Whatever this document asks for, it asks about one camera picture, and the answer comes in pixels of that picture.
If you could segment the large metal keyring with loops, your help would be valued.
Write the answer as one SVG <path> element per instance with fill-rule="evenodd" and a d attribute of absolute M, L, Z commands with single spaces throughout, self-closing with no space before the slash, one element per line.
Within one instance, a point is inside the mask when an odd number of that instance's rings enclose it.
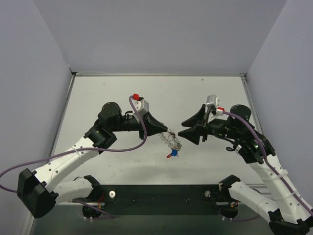
<path fill-rule="evenodd" d="M 181 142 L 178 140 L 175 131 L 168 128 L 166 132 L 158 133 L 158 136 L 161 138 L 162 141 L 171 149 L 180 151 L 182 148 Z"/>

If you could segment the blue key tag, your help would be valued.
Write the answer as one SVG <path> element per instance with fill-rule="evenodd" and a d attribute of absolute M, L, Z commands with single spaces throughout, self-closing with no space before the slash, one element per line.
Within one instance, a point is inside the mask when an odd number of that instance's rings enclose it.
<path fill-rule="evenodd" d="M 178 156 L 178 151 L 176 149 L 173 149 L 172 152 L 171 152 L 171 156 L 172 157 Z"/>

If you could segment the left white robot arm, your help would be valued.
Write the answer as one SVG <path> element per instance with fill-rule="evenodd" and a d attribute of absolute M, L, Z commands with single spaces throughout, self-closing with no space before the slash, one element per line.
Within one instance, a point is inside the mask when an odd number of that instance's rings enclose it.
<path fill-rule="evenodd" d="M 63 184 L 61 181 L 86 161 L 109 149 L 117 140 L 115 132 L 137 131 L 139 138 L 167 132 L 168 128 L 149 112 L 144 99 L 130 99 L 134 113 L 122 114 L 115 102 L 103 105 L 94 125 L 66 153 L 35 169 L 24 169 L 18 178 L 17 196 L 34 218 L 48 214 L 55 205 L 76 198 L 96 201 L 99 183 L 91 176 Z"/>

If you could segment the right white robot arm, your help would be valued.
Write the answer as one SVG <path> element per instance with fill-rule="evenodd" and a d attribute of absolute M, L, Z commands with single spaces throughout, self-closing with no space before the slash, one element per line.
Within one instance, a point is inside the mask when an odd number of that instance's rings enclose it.
<path fill-rule="evenodd" d="M 191 118 L 182 122 L 186 129 L 178 135 L 198 145 L 214 136 L 232 143 L 240 155 L 261 178 L 272 199 L 230 175 L 219 182 L 224 199 L 238 201 L 268 222 L 275 235 L 306 235 L 313 227 L 313 208 L 297 191 L 268 139 L 249 122 L 251 110 L 234 105 L 229 112 L 221 107 L 202 105 Z"/>

